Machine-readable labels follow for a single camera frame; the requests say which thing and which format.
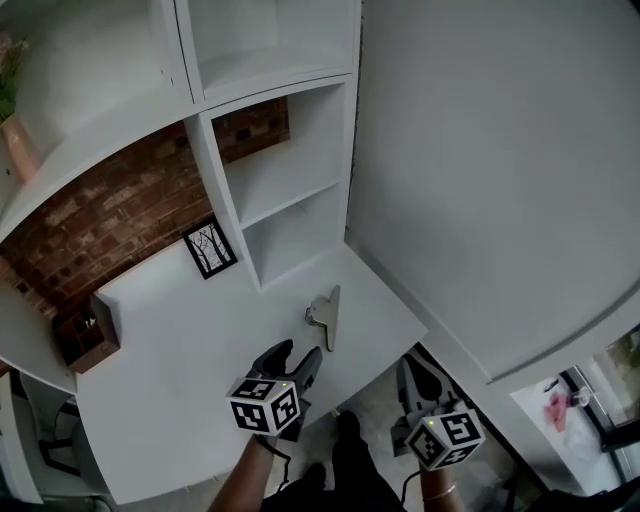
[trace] framed picture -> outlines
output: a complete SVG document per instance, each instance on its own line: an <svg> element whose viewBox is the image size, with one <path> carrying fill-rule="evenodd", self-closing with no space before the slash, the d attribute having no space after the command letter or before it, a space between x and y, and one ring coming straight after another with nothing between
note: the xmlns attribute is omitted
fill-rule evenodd
<svg viewBox="0 0 640 512"><path fill-rule="evenodd" d="M182 238L205 279L238 262L215 217L185 231Z"/></svg>

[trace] shelf compartment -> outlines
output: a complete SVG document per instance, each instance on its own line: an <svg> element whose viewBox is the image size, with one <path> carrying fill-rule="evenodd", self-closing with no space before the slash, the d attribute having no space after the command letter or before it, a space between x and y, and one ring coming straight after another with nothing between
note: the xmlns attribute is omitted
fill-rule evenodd
<svg viewBox="0 0 640 512"><path fill-rule="evenodd" d="M338 242L338 205L335 185L243 231L262 288Z"/></svg>
<svg viewBox="0 0 640 512"><path fill-rule="evenodd" d="M10 1L0 22L29 42L16 112L43 157L8 202L3 238L97 161L185 117L193 99L171 0Z"/></svg>
<svg viewBox="0 0 640 512"><path fill-rule="evenodd" d="M178 15L204 100L351 72L350 0L179 0Z"/></svg>
<svg viewBox="0 0 640 512"><path fill-rule="evenodd" d="M242 228L340 181L344 93L339 84L289 95L290 140L224 166Z"/></svg>

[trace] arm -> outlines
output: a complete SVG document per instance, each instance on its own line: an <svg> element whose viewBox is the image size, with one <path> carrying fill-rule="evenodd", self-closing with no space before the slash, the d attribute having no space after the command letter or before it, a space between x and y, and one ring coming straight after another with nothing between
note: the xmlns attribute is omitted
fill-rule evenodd
<svg viewBox="0 0 640 512"><path fill-rule="evenodd" d="M420 486L425 512L464 512L464 504L458 490L454 488L447 492L454 484L451 469L425 471L420 468Z"/></svg>
<svg viewBox="0 0 640 512"><path fill-rule="evenodd" d="M277 438L268 437L267 440L275 446ZM272 465L273 453L251 436L209 512L259 512Z"/></svg>

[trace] fiducial marker cube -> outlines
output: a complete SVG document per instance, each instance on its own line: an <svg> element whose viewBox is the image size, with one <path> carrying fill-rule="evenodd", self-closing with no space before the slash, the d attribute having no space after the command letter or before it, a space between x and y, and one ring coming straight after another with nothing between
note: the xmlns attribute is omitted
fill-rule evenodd
<svg viewBox="0 0 640 512"><path fill-rule="evenodd" d="M226 396L238 428L266 436L280 434L300 416L295 383L236 379Z"/></svg>
<svg viewBox="0 0 640 512"><path fill-rule="evenodd" d="M428 471L460 464L485 440L473 410L422 418L405 444Z"/></svg>

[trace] cable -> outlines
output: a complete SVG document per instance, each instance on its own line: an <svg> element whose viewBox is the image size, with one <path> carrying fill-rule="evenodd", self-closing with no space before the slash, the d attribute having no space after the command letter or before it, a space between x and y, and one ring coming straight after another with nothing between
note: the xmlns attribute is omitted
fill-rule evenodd
<svg viewBox="0 0 640 512"><path fill-rule="evenodd" d="M289 483L289 462L291 462L291 457L289 457L286 453L282 453L280 450L276 450L273 446L269 444L269 441L267 441L264 436L256 434L254 437L256 438L256 441L258 441L258 444L260 446L262 446L263 448L266 448L271 453L273 453L274 455L277 455L281 459L284 459L284 477L282 478L282 483L280 484L280 486L278 487L278 490L276 491L276 492L280 492L284 487L284 485Z"/></svg>
<svg viewBox="0 0 640 512"><path fill-rule="evenodd" d="M404 505L404 500L407 498L407 485L409 485L409 482L411 481L411 479L414 476L418 476L420 474L420 471L416 471L415 473L411 473L407 479L404 481L404 483L402 484L402 499L400 500L400 503L402 505Z"/></svg>

